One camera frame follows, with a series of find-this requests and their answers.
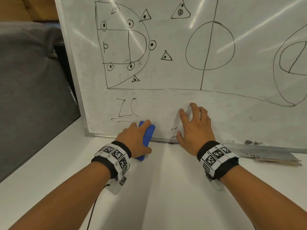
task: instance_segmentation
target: black cable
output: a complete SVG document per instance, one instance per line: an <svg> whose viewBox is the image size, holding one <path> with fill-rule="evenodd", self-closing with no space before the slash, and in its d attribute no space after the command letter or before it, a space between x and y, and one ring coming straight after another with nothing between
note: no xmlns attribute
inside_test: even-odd
<svg viewBox="0 0 307 230"><path fill-rule="evenodd" d="M87 225L87 229L86 229L86 230L88 230L88 228L90 227L90 223L91 223L91 219L92 219L92 215L93 215L93 212L94 212L94 208L95 208L97 199L96 199L95 202L94 202L94 205L93 205L93 208L92 208L92 212L91 212L91 216L90 216L90 220L88 221L88 225Z"/></svg>

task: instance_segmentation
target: whiteboard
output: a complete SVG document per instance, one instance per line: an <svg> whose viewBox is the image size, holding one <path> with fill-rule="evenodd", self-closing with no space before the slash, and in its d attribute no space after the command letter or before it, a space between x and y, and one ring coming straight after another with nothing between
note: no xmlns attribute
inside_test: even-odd
<svg viewBox="0 0 307 230"><path fill-rule="evenodd" d="M223 143L307 148L307 0L56 0L86 129L205 107Z"/></svg>

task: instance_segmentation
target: drawn triangle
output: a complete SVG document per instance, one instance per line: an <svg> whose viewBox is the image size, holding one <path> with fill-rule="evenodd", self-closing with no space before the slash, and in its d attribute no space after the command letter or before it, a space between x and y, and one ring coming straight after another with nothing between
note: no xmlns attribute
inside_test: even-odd
<svg viewBox="0 0 307 230"><path fill-rule="evenodd" d="M140 80L134 75L132 82L136 82L136 81L140 81Z"/></svg>
<svg viewBox="0 0 307 230"><path fill-rule="evenodd" d="M171 56L167 53L167 51L165 50L161 60L170 60L173 61L173 59L171 58Z"/></svg>
<svg viewBox="0 0 307 230"><path fill-rule="evenodd" d="M185 6L184 0L180 2L179 6L171 16L171 19L178 19L178 18L189 18L191 16L191 12L188 11L187 7Z"/></svg>
<svg viewBox="0 0 307 230"><path fill-rule="evenodd" d="M145 21L145 20L149 20L151 19L151 16L148 13L148 10L144 10L144 13L142 14L142 17L140 18L139 22Z"/></svg>
<svg viewBox="0 0 307 230"><path fill-rule="evenodd" d="M115 2L115 6L113 6L111 14L116 13L117 11L120 11L120 7L117 5L117 2Z"/></svg>

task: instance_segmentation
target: white table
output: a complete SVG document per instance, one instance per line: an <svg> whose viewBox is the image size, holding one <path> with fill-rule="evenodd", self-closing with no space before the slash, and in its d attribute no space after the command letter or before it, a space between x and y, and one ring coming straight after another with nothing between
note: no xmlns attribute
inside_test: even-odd
<svg viewBox="0 0 307 230"><path fill-rule="evenodd" d="M0 183L0 229L8 229L56 186L86 166L110 139L85 137L78 119L33 158ZM199 162L179 145L150 143L143 162L131 159L130 177L119 195L103 190L89 230L242 229L254 230L231 194L216 190ZM240 164L307 210L307 154L303 166ZM121 222L118 216L126 216ZM81 230L86 230L89 215Z"/></svg>

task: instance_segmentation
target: smudge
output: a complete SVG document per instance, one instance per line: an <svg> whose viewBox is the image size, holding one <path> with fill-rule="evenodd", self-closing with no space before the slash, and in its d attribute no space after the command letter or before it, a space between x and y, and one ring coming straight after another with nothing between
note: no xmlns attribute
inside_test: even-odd
<svg viewBox="0 0 307 230"><path fill-rule="evenodd" d="M252 144L253 142L250 140L246 140L244 144Z"/></svg>

